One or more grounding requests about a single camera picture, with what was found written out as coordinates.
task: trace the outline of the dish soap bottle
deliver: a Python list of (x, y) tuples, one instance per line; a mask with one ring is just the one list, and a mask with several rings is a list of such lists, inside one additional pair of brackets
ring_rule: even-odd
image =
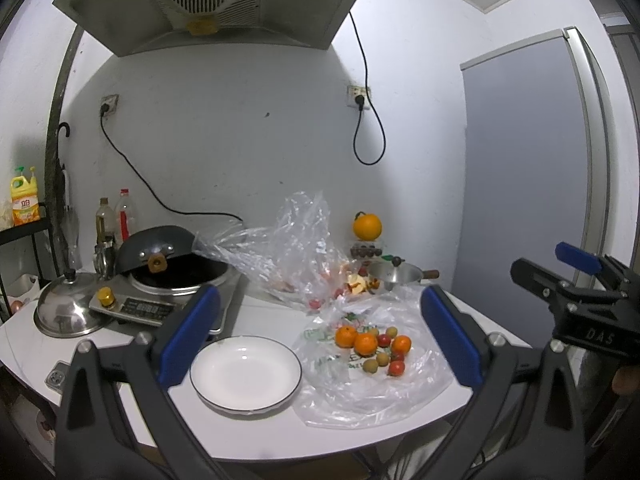
[(109, 199), (106, 197), (100, 199), (100, 207), (95, 212), (95, 232), (98, 243), (115, 240), (116, 215), (109, 207)]
[(116, 204), (116, 243), (118, 247), (138, 230), (138, 214), (129, 197), (128, 189), (120, 190), (120, 200)]
[(35, 170), (36, 168), (32, 166), (31, 181), (22, 174), (23, 166), (15, 169), (19, 175), (11, 179), (11, 201), (15, 226), (40, 220)]

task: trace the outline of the black plug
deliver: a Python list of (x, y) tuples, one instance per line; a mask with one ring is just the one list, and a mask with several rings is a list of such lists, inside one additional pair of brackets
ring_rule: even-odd
[(355, 101), (356, 101), (356, 104), (358, 105), (358, 110), (362, 111), (364, 109), (364, 96), (356, 95)]

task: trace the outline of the saucepan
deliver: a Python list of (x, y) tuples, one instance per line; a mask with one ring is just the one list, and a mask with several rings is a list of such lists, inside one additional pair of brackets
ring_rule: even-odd
[(396, 285), (420, 283), (420, 280), (436, 280), (440, 277), (439, 270), (422, 270), (398, 256), (394, 256), (389, 262), (372, 262), (367, 271), (369, 276), (380, 280), (385, 290), (393, 290)]

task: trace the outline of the black power cord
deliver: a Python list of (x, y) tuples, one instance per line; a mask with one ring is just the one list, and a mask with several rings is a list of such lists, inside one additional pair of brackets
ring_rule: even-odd
[(371, 95), (369, 94), (369, 66), (367, 65), (367, 56), (364, 53), (364, 48), (362, 47), (362, 42), (360, 41), (360, 35), (358, 34), (358, 27), (356, 27), (356, 22), (353, 19), (353, 14), (351, 13), (351, 11), (349, 11), (349, 17), (351, 18), (351, 23), (353, 23), (353, 31), (356, 33), (356, 39), (358, 40), (358, 46), (360, 47), (360, 52), (362, 53), (362, 60), (364, 62), (365, 92), (367, 93), (367, 99), (369, 101), (369, 105), (371, 106), (371, 109), (373, 110), (373, 113), (375, 114), (376, 119), (378, 120), (378, 124), (380, 125), (380, 132), (382, 133), (382, 152), (380, 153), (380, 156), (373, 162), (364, 162), (364, 160), (362, 160), (358, 155), (358, 150), (356, 149), (356, 139), (358, 138), (358, 132), (360, 131), (360, 123), (362, 122), (362, 110), (364, 109), (364, 97), (360, 95), (357, 96), (355, 101), (358, 105), (358, 124), (356, 125), (356, 131), (353, 134), (353, 155), (356, 156), (360, 164), (363, 164), (364, 166), (375, 166), (377, 163), (380, 162), (380, 160), (382, 160), (382, 157), (385, 156), (385, 152), (386, 152), (385, 127), (382, 125), (382, 121), (380, 120), (380, 116), (378, 115), (378, 111), (376, 110), (376, 107), (371, 102)]
[(149, 192), (151, 193), (151, 195), (153, 195), (153, 197), (158, 201), (158, 203), (164, 207), (167, 211), (170, 211), (172, 213), (176, 213), (178, 215), (184, 215), (184, 216), (193, 216), (193, 215), (198, 215), (198, 216), (230, 216), (231, 218), (235, 218), (236, 220), (240, 221), (241, 223), (244, 223), (244, 221), (238, 216), (238, 215), (234, 215), (233, 213), (223, 213), (223, 212), (209, 212), (209, 211), (180, 211), (177, 209), (174, 209), (173, 207), (169, 207), (167, 204), (165, 204), (160, 197), (156, 194), (156, 192), (153, 190), (153, 188), (149, 185), (149, 183), (145, 180), (145, 177), (143, 177), (140, 172), (135, 168), (135, 166), (131, 163), (131, 161), (127, 158), (127, 155), (125, 155), (124, 153), (122, 153), (117, 147), (116, 145), (113, 143), (113, 141), (111, 140), (111, 137), (109, 137), (109, 135), (107, 134), (107, 131), (104, 129), (104, 115), (105, 113), (107, 113), (109, 111), (109, 105), (108, 104), (103, 104), (100, 107), (100, 128), (102, 129), (102, 132), (104, 133), (104, 137), (109, 141), (109, 144), (111, 145), (111, 147), (118, 152), (118, 154), (125, 160), (125, 162), (129, 165), (129, 167), (133, 170), (133, 173), (135, 173), (138, 178), (142, 181), (142, 183), (146, 186), (146, 188), (149, 190)]

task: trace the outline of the yellow knob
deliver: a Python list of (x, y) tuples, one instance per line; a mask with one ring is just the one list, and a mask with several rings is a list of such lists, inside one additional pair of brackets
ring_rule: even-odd
[(98, 290), (98, 301), (104, 308), (111, 308), (113, 304), (116, 302), (116, 299), (113, 295), (113, 291), (110, 286), (104, 286), (100, 290)]

